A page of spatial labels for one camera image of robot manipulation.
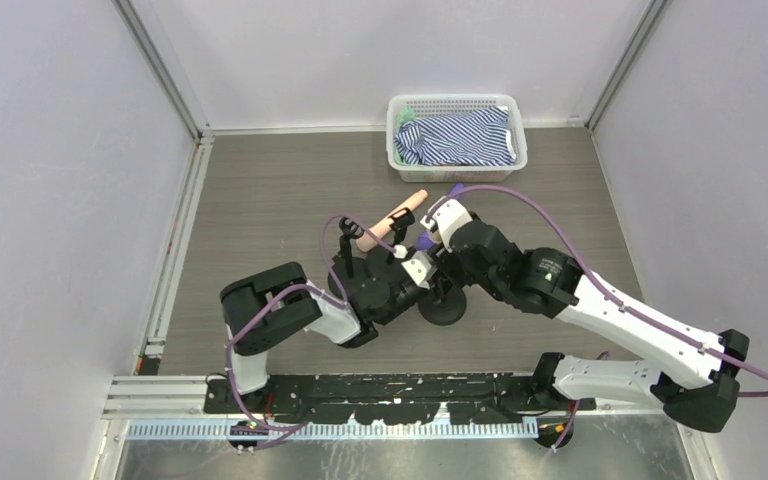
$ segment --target gray floor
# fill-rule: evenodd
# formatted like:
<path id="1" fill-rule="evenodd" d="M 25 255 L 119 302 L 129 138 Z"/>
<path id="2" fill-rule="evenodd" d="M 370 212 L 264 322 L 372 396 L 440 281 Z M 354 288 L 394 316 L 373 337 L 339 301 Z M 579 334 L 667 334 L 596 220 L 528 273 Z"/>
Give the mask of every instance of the gray floor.
<path id="1" fill-rule="evenodd" d="M 543 205 L 589 264 L 640 298 L 596 152 L 584 129 L 527 130 L 528 165 L 504 185 Z M 162 374 L 221 370 L 225 327 L 219 291 L 275 265 L 298 261 L 325 285 L 319 232 L 338 212 L 375 222 L 419 188 L 439 198 L 451 185 L 407 184 L 387 164 L 383 133 L 218 137 L 210 158 L 172 322 Z M 528 207 L 510 197 L 474 193 L 465 205 L 498 226 L 520 248 L 563 248 Z M 418 226 L 408 237 L 415 238 Z M 328 246 L 335 251 L 339 230 Z M 595 357 L 629 354 L 580 328 L 524 315 L 467 291 L 466 316 L 436 327 L 412 310 L 380 327 L 380 337 L 345 350 L 314 333 L 299 333 L 270 352 L 273 373 L 400 373 L 529 371 L 540 354 Z"/>

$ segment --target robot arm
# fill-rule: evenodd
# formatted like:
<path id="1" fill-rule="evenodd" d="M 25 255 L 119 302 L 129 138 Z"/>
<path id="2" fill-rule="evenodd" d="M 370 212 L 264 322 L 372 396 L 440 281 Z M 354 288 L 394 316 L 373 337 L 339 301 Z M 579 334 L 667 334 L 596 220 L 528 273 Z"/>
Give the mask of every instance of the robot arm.
<path id="1" fill-rule="evenodd" d="M 270 297 L 297 284 L 307 284 L 311 290 L 318 290 L 307 280 L 302 266 L 290 262 L 225 287 L 219 298 L 228 338 L 242 330 Z M 375 327 L 358 320 L 352 309 L 337 308 L 308 291 L 289 295 L 278 308 L 267 313 L 249 335 L 234 345 L 231 366 L 237 391 L 246 394 L 266 385 L 269 349 L 303 329 L 325 335 L 346 348 L 363 345 L 378 336 Z"/>
<path id="2" fill-rule="evenodd" d="M 494 226 L 457 200 L 443 204 L 423 225 L 442 242 L 447 274 L 477 284 L 494 299 L 525 312 L 593 331 L 637 354 L 639 361 L 584 360 L 546 353 L 534 373 L 547 406 L 599 397 L 663 404 L 676 421 L 719 432 L 734 410 L 740 390 L 737 369 L 626 313 L 633 307 L 720 352 L 745 359 L 749 339 L 736 331 L 715 334 L 685 325 L 648 307 L 597 276 L 624 304 L 606 298 L 570 256 L 551 248 L 520 250 Z"/>

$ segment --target pink toy sausage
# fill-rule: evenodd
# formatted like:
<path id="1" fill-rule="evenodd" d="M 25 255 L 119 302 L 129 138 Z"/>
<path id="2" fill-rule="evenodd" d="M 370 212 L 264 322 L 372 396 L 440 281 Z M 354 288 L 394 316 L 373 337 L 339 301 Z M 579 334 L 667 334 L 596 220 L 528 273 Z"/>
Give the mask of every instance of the pink toy sausage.
<path id="1" fill-rule="evenodd" d="M 398 212 L 403 208 L 409 208 L 412 212 L 416 212 L 416 209 L 419 208 L 420 205 L 422 205 L 422 202 L 424 202 L 426 198 L 428 198 L 428 192 L 426 192 L 425 190 L 420 190 L 414 193 L 413 195 L 408 197 L 407 200 L 402 202 L 401 205 L 394 208 L 392 212 L 388 213 L 387 216 L 381 219 L 380 222 L 376 223 L 369 229 L 372 230 L 372 233 L 378 235 L 378 237 L 384 238 L 384 235 L 387 235 L 388 233 L 390 233 L 390 225 L 393 223 L 393 219 L 390 218 L 390 215 L 393 215 L 394 213 Z M 358 249 L 361 252 L 368 252 L 372 250 L 372 248 L 376 245 L 375 240 L 373 240 L 372 237 L 370 237 L 366 233 L 364 233 L 362 237 L 357 239 L 356 244 Z"/>

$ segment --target white wall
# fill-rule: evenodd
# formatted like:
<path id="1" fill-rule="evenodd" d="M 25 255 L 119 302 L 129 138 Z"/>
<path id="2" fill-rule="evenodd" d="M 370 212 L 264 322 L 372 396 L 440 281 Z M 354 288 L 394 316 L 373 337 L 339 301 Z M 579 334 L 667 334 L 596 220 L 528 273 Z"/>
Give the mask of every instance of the white wall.
<path id="1" fill-rule="evenodd" d="M 528 123 L 581 123 L 648 3 L 140 1 L 217 129 L 383 125 L 406 93 L 507 93 Z"/>
<path id="2" fill-rule="evenodd" d="M 0 479 L 81 477 L 191 147 L 112 2 L 0 0 Z"/>
<path id="3" fill-rule="evenodd" d="M 768 2 L 673 2 L 596 138 L 648 299 L 768 369 Z M 768 399 L 715 442 L 726 478 L 768 478 Z"/>

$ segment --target green cloth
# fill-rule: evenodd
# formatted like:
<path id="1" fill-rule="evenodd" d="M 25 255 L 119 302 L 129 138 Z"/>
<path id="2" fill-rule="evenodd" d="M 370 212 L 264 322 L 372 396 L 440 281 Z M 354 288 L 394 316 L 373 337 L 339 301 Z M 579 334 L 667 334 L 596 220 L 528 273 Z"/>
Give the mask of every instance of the green cloth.
<path id="1" fill-rule="evenodd" d="M 400 127 L 414 120 L 416 120 L 416 112 L 414 112 L 413 109 L 410 107 L 403 108 L 402 111 L 399 112 L 399 116 L 396 117 L 396 123 Z M 393 152 L 393 155 L 395 157 L 396 163 L 398 163 L 399 165 L 405 164 L 405 162 L 402 161 L 402 156 L 399 155 L 399 152 Z"/>

